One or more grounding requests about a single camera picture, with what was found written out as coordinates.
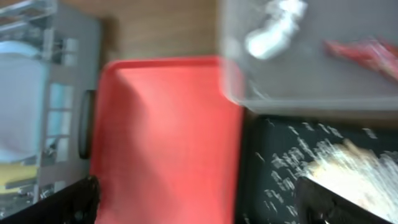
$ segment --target red plastic tray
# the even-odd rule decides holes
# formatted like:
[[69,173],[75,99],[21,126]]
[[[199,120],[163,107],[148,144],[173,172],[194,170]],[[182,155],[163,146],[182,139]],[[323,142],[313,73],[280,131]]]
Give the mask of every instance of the red plastic tray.
[[233,223],[242,108],[217,57],[112,63],[96,104],[97,224]]

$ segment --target dish rack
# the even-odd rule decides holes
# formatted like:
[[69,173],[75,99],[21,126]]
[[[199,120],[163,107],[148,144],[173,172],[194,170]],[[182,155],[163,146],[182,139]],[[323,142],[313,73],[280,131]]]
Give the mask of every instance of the dish rack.
[[[38,49],[34,58],[48,66],[49,74],[40,150],[16,163],[36,166],[37,175],[5,185],[17,191],[0,194],[0,219],[88,175],[88,161],[78,153],[80,113],[85,111],[87,92],[97,86],[101,26],[57,0],[4,0],[0,2],[0,42],[8,40]],[[53,130],[53,120],[60,122],[60,129]]]

